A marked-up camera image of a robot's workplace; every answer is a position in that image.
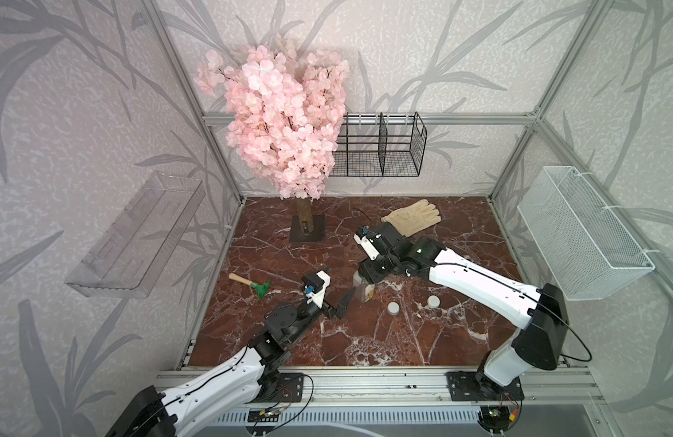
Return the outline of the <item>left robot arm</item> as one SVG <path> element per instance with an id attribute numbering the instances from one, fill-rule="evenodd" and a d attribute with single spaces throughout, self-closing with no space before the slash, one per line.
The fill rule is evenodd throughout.
<path id="1" fill-rule="evenodd" d="M 165 391 L 154 386 L 139 391 L 107 435 L 194 436 L 230 409 L 272 394 L 278 369 L 291 356 L 288 347 L 320 317 L 344 318 L 355 293 L 352 288 L 336 307 L 305 300 L 274 308 L 263 329 L 227 361 Z"/>

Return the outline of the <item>clear bottle with yellow label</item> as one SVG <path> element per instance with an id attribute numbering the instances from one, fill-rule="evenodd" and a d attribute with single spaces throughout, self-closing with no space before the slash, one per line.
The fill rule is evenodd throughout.
<path id="1" fill-rule="evenodd" d="M 358 271 L 353 275 L 354 297 L 362 303 L 366 303 L 375 295 L 375 284 L 370 284 Z"/>

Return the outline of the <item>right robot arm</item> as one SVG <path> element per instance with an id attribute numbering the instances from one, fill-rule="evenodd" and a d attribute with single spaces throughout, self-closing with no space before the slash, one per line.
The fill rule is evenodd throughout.
<path id="1" fill-rule="evenodd" d="M 468 374 L 480 391 L 498 393 L 526 371 L 557 369 L 570 329 L 558 287 L 516 282 L 436 240 L 411 240 L 387 222 L 374 229 L 361 227 L 355 241 L 367 255 L 358 265 L 366 282 L 377 284 L 391 274 L 422 278 L 479 302 L 517 328 L 514 336 L 488 354 L 478 371 Z"/>

